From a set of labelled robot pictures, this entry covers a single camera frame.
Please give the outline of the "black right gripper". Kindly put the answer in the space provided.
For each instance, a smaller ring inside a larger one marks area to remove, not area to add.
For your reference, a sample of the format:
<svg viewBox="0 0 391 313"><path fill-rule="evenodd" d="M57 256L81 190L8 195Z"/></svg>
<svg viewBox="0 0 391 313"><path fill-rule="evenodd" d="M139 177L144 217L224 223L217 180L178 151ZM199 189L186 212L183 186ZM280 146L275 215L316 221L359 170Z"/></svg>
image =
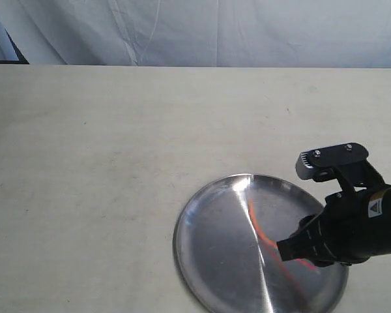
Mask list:
<svg viewBox="0 0 391 313"><path fill-rule="evenodd" d="M276 243L282 261L306 259L315 266L350 266L376 256L368 216L369 192L333 194L318 215L303 218L297 230Z"/></svg>

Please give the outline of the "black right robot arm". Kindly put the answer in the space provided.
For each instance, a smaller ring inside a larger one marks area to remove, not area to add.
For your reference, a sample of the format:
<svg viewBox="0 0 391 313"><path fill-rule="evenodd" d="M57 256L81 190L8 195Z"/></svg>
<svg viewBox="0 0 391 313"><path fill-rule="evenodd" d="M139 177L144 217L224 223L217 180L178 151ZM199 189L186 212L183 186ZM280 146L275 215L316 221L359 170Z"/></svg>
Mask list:
<svg viewBox="0 0 391 313"><path fill-rule="evenodd" d="M391 254L391 185L327 196L321 213L303 218L276 244L283 261L306 259L318 267Z"/></svg>

